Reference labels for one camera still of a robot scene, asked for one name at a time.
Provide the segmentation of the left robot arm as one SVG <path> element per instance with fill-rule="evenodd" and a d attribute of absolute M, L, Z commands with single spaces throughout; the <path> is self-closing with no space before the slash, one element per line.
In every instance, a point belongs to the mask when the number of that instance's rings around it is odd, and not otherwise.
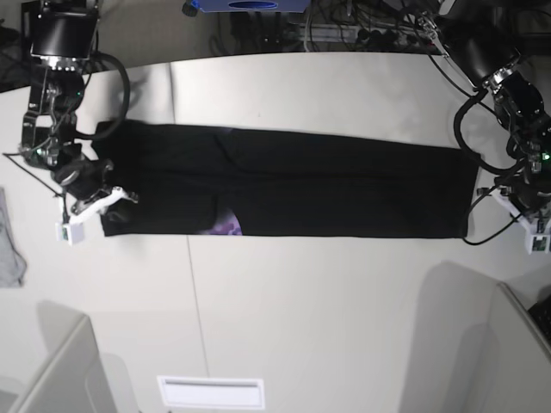
<path fill-rule="evenodd" d="M 446 13 L 425 6 L 415 16 L 474 88 L 454 118 L 457 144 L 496 176 L 516 207 L 533 213 L 550 202 L 550 116 L 539 90 L 517 68 L 522 55 L 516 42 L 492 17 L 513 7 L 512 1 L 455 1 Z M 486 96 L 492 98 L 497 122 L 509 133 L 506 152 L 515 161 L 509 168 L 487 163 L 462 134 L 467 112 Z"/>

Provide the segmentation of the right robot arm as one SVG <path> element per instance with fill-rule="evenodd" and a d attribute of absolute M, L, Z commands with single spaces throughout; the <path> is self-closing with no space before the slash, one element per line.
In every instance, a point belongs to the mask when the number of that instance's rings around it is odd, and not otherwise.
<path fill-rule="evenodd" d="M 126 119 L 131 87 L 121 61 L 97 48 L 100 4 L 97 1 L 42 1 L 31 35 L 33 75 L 28 108 L 22 120 L 19 155 L 33 168 L 46 170 L 59 185 L 56 195 L 72 196 L 72 208 L 62 209 L 63 221 L 84 220 L 88 213 L 105 213 L 120 200 L 137 202 L 135 193 L 108 183 L 114 165 L 93 161 L 83 153 L 84 141 L 110 137 Z M 123 97 L 118 116 L 98 133 L 77 129 L 76 111 L 94 63 L 108 63 L 120 74 Z"/>

